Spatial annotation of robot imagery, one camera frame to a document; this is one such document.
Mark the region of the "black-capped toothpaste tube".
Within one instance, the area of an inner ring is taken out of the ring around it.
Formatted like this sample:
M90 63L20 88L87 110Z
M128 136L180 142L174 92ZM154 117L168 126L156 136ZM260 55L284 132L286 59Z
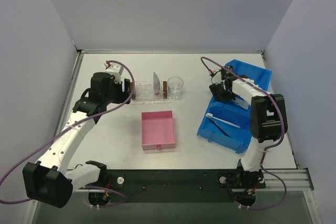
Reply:
M239 99L239 98L236 98L233 101L233 103L245 110L248 110L248 108L250 107L248 102L246 102L245 100Z

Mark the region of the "brown wooden holder block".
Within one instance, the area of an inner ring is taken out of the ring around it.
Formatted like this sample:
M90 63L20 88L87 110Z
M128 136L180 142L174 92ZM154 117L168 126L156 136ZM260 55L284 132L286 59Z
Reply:
M164 99L167 99L167 94L168 94L167 82L163 81L163 98Z
M133 91L131 99L135 100L137 98L137 95L136 95L137 91L136 91L136 86L135 86L134 82L131 82L131 90Z

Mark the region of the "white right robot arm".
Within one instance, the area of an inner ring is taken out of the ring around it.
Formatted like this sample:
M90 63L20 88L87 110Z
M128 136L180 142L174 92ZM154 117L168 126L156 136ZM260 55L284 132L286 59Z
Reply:
M282 143L288 129L284 96L265 91L254 80L235 74L232 66L222 67L220 74L221 82L211 84L209 89L219 101L240 97L248 103L252 138L239 164L244 173L259 172L268 150Z

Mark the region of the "red-capped toothpaste tube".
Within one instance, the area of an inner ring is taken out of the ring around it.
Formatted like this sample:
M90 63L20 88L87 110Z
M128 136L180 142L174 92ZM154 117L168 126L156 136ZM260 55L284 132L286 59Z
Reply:
M153 72L153 91L155 95L158 95L161 90L160 79L155 72Z

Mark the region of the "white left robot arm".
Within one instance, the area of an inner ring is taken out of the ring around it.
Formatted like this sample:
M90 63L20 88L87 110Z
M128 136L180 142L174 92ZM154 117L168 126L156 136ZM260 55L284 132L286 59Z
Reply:
M134 80L121 80L117 74L96 72L75 103L67 125L52 141L49 149L35 162L23 168L23 179L29 199L62 208L72 193L93 185L101 188L108 182L107 167L103 163L87 161L79 168L68 165L85 136L109 113L111 103L117 108L130 103Z

